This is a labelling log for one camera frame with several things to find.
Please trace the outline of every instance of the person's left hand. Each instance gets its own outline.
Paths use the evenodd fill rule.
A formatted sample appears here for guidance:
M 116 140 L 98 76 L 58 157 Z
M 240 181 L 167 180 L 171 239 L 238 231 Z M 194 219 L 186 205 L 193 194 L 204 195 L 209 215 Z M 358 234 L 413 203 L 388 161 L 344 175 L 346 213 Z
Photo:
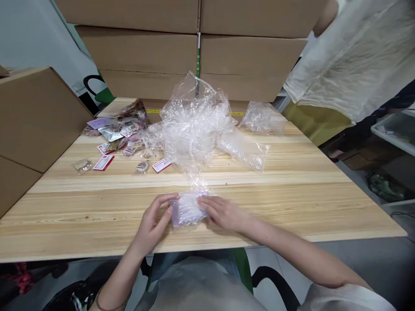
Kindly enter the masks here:
M 164 230 L 172 218 L 172 207 L 170 206 L 161 217 L 159 223 L 156 223 L 157 210 L 163 203 L 177 199 L 179 199 L 178 193 L 160 194 L 144 212 L 140 227 L 134 238 L 140 257 L 144 257 L 153 251 L 160 242 Z

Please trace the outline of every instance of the stacked cardboard boxes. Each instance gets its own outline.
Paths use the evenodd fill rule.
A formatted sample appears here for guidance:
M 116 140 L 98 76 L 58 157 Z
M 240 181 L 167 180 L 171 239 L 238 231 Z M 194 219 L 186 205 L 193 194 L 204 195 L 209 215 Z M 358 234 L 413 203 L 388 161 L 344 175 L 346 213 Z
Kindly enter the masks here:
M 52 68 L 0 78 L 0 217 L 81 134 L 91 113 Z
M 273 102 L 326 0 L 202 0 L 200 78 L 230 100 Z
M 57 0 L 114 96 L 160 109 L 188 71 L 231 101 L 272 102 L 326 0 Z

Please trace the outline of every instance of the purple package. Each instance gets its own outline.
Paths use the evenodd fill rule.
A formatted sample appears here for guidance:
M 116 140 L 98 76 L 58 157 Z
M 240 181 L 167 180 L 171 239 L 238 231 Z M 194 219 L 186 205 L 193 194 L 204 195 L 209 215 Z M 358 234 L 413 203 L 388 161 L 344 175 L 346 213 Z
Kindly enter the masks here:
M 107 122 L 107 120 L 109 120 L 109 117 L 104 117 L 104 118 L 98 118 L 92 121 L 87 122 L 87 124 L 92 127 L 94 130 L 97 130 L 101 127 L 105 126 L 105 123 Z
M 199 207 L 198 197 L 209 195 L 208 192 L 181 192 L 178 200 L 170 200 L 173 207 L 172 224 L 173 227 L 185 225 L 196 225 L 208 214 Z

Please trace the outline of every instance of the wooden table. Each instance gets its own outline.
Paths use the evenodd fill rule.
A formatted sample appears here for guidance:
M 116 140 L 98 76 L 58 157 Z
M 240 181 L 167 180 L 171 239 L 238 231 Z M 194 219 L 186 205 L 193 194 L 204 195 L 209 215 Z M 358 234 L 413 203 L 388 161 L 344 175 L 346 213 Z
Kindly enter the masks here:
M 101 116 L 131 102 L 118 99 Z M 271 145 L 264 174 L 219 155 L 203 170 L 214 194 L 311 241 L 406 235 L 292 123 L 284 136 L 245 133 Z M 121 151 L 106 171 L 78 176 L 71 164 L 84 157 L 97 161 L 96 147 L 104 142 L 102 136 L 80 136 L 0 220 L 0 262 L 123 254 L 153 198 L 188 188 L 174 167 L 135 174 L 139 158 L 123 158 Z M 248 245 L 255 243 L 202 223 L 170 228 L 155 252 Z

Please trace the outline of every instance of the yellow tape measure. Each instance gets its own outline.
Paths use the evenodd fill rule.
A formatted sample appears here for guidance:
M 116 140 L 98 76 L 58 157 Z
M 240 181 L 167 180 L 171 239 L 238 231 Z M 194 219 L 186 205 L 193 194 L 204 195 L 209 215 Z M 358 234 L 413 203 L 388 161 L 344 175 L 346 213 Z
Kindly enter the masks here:
M 146 109 L 147 113 L 160 113 L 160 109 Z M 231 115 L 245 115 L 245 112 L 232 112 Z
M 147 113 L 160 113 L 160 109 L 146 109 Z

